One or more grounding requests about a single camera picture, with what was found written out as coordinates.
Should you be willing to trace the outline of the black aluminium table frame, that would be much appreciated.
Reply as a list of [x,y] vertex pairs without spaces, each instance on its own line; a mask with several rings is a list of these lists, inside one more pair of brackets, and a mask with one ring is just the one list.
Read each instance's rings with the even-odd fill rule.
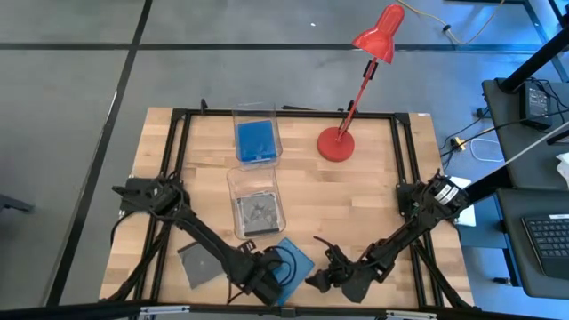
[[[225,242],[238,245],[233,231],[227,172],[237,166],[230,111],[207,108],[188,113],[186,155],[181,177],[197,216]],[[354,155],[333,163],[317,152],[317,136],[336,125],[336,111],[281,110],[277,121],[284,148],[276,169],[284,216],[284,237],[315,263],[327,264],[325,246],[337,244],[351,259],[371,242],[389,236],[404,220],[396,196],[400,181],[427,180],[440,167],[432,118],[420,113],[359,113],[351,126]],[[174,229],[166,255],[153,260],[141,298],[187,306],[193,312],[271,314],[284,317],[330,313],[377,316],[384,310],[421,311],[409,252],[402,252],[383,283],[372,283],[353,303],[341,290],[322,293],[301,284],[283,305],[266,306],[255,295],[228,285],[225,276],[192,288],[178,256],[191,242]]]

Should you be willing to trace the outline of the black keyboard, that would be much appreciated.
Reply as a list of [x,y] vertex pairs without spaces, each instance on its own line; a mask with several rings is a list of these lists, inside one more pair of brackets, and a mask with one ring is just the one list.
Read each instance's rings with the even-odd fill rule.
[[541,272],[569,280],[569,214],[530,215],[522,223]]

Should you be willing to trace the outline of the white paper sheet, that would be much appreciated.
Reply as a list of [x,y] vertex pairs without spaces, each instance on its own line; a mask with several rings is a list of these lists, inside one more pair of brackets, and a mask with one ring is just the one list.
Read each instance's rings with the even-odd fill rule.
[[[455,176],[449,176],[449,179],[460,188],[465,188],[472,183],[472,181],[469,179],[459,178]],[[475,215],[474,205],[472,204],[463,211],[461,211],[459,216],[452,219],[452,222],[455,225],[475,227],[476,215]]]

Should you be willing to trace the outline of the silver metal bracket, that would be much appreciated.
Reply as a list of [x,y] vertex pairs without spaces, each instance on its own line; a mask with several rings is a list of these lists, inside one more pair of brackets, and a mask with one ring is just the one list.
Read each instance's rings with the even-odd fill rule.
[[190,305],[146,306],[140,308],[139,316],[152,317],[188,313],[189,311]]
[[437,315],[420,311],[387,310],[385,320],[437,320]]

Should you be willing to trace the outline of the black power adapter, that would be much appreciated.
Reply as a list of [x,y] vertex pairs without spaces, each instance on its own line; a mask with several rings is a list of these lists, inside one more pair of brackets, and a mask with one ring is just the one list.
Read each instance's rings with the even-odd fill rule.
[[537,130],[550,128],[550,97],[542,86],[533,81],[525,81],[520,87],[519,97],[521,124]]

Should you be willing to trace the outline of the clear plastic bin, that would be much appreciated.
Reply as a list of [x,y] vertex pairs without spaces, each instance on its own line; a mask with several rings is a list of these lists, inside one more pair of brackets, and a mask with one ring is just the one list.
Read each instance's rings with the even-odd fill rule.
[[228,171],[227,181],[231,199],[231,207],[234,220],[234,233],[241,240],[260,236],[245,237],[241,219],[238,215],[236,200],[242,196],[248,196],[258,192],[274,192],[276,194],[279,209],[279,231],[262,236],[274,235],[282,232],[286,227],[284,210],[276,180],[276,170],[273,166],[266,167],[236,167]]
[[276,158],[270,159],[268,161],[259,161],[253,163],[243,163],[237,157],[237,147],[236,147],[236,158],[241,165],[253,165],[253,164],[273,164],[282,155],[283,148],[280,140],[280,132],[278,127],[278,121],[276,117],[276,105],[267,102],[254,102],[247,104],[238,104],[231,109],[234,125],[235,134],[235,145],[236,145],[236,127],[241,123],[256,122],[263,120],[270,120],[272,122],[275,143],[276,143]]

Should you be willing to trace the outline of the blue plastic case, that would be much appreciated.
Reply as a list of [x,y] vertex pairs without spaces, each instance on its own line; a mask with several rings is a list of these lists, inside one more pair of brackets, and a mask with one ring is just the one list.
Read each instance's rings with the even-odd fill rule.
[[279,282],[283,291],[277,300],[277,305],[282,307],[304,283],[304,279],[309,276],[315,263],[290,239],[284,238],[273,249],[281,257],[283,263],[273,271],[276,280]]
[[276,143],[270,120],[241,123],[236,127],[237,157],[243,163],[276,158]]

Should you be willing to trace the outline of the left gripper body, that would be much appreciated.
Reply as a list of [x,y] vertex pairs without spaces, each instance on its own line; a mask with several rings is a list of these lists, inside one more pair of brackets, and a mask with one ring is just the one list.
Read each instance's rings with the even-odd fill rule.
[[255,252],[255,248],[254,242],[245,242],[237,247],[233,284],[245,294],[253,293],[264,305],[272,307],[283,292],[283,286],[273,271],[284,261],[276,249]]

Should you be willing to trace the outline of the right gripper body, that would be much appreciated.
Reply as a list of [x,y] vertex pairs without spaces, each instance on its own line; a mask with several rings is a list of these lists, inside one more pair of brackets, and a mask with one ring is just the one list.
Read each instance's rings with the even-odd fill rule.
[[372,281],[378,278],[376,270],[367,266],[362,261],[350,261],[338,248],[337,259],[328,259],[330,261],[328,269],[331,270],[332,284],[343,284],[354,275],[367,275]]

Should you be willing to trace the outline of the white crumpled paper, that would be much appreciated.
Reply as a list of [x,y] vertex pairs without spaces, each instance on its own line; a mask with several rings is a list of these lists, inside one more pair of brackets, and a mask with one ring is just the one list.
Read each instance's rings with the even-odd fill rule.
[[569,152],[556,156],[559,161],[557,172],[564,178],[567,187],[569,187]]

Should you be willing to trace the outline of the dark chair foot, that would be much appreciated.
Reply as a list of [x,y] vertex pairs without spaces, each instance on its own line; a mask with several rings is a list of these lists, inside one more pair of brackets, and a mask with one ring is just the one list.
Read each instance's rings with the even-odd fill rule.
[[0,194],[0,212],[4,209],[13,209],[19,212],[31,212],[34,209],[34,205]]

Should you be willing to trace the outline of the red desk lamp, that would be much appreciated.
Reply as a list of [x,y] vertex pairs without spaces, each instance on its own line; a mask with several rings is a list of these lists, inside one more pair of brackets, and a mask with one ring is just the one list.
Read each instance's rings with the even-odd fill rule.
[[348,113],[342,118],[338,127],[323,130],[317,138],[317,150],[326,160],[343,162],[349,159],[355,149],[355,139],[349,132],[349,127],[357,112],[366,86],[373,80],[379,67],[379,61],[390,64],[393,60],[395,44],[394,36],[405,17],[405,9],[400,4],[389,4],[382,11],[375,24],[361,32],[352,41],[357,49],[373,56],[368,61],[363,73],[363,82],[354,100],[349,102]]

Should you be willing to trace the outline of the black diagonal pole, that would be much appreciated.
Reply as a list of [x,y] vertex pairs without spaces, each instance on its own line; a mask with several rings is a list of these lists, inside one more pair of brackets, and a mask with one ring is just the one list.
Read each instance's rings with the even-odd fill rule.
[[509,77],[504,79],[499,87],[505,93],[515,92],[530,76],[538,71],[569,45],[569,26],[564,27],[545,45],[533,54]]

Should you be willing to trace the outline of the dark grey desk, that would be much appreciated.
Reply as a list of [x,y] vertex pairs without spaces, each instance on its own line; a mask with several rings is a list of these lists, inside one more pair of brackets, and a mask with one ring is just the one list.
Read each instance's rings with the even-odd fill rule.
[[503,92],[494,80],[484,80],[482,88],[513,187],[569,190],[557,171],[557,157],[569,153],[569,142],[550,145],[543,133],[520,124],[517,93]]
[[514,284],[530,297],[569,300],[569,280],[541,272],[522,223],[530,215],[569,214],[569,191],[502,188],[496,192],[496,202],[514,263]]

